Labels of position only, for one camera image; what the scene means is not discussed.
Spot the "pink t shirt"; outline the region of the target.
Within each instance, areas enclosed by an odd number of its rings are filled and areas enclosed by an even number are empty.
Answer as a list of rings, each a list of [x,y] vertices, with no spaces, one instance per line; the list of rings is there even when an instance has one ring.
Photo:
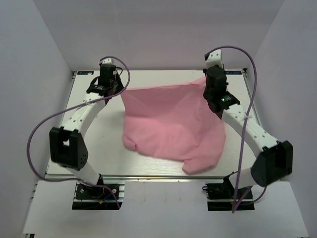
[[[127,89],[122,141],[154,158],[183,162],[197,174],[217,166],[225,145],[224,123],[203,98],[205,78],[169,86]]]

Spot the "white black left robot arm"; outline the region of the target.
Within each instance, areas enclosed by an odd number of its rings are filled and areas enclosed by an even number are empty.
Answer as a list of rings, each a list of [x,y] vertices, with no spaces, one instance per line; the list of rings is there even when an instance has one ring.
[[[101,64],[100,75],[93,79],[86,91],[84,105],[77,108],[61,127],[53,127],[49,132],[52,162],[88,183],[87,191],[94,198],[104,194],[105,186],[101,175],[88,163],[89,153],[84,137],[95,117],[107,105],[106,97],[119,93],[123,88],[117,67],[111,60],[105,60]]]

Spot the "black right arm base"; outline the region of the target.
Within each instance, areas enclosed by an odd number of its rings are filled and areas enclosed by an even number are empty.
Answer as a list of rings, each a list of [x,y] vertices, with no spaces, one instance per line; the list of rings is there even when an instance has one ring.
[[[234,201],[234,187],[229,181],[229,176],[226,176],[222,183],[206,183],[202,190],[207,195],[208,211],[231,211]],[[255,209],[252,191],[248,187],[238,189],[238,202],[242,197],[244,199],[236,209],[237,211],[252,211]]]

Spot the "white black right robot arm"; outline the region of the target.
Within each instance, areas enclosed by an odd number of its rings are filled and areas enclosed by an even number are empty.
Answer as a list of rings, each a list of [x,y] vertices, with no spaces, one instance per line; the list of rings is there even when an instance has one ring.
[[[292,144],[287,140],[279,141],[247,117],[240,101],[227,91],[225,70],[219,63],[207,66],[203,72],[206,76],[203,97],[210,110],[241,136],[242,143],[250,147],[256,158],[250,168],[224,178],[224,193],[234,198],[243,187],[265,187],[290,175],[293,170]]]

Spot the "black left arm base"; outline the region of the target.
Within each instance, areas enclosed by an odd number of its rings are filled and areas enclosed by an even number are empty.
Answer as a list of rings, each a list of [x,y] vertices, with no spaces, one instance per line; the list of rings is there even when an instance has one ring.
[[[118,211],[124,198],[124,182],[104,179],[103,187],[91,187],[77,182],[72,210]]]

